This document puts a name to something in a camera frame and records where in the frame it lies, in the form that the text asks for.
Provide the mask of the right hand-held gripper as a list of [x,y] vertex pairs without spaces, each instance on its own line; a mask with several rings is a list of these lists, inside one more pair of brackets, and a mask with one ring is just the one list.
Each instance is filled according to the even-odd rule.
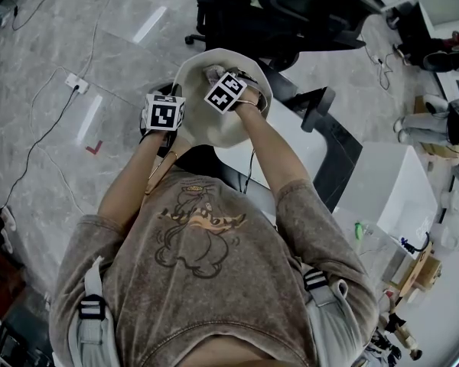
[[220,114],[234,111],[240,105],[256,107],[261,113],[271,105],[272,96],[246,73],[224,73],[203,98],[206,104]]

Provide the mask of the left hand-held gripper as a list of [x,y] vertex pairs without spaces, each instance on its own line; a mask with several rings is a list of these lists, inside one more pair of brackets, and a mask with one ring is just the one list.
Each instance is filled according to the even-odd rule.
[[154,132],[164,132],[165,136],[158,149],[159,156],[165,156],[177,137],[177,130],[184,119],[186,99],[180,84],[162,83],[151,89],[145,96],[145,107],[141,112],[140,132],[142,139]]

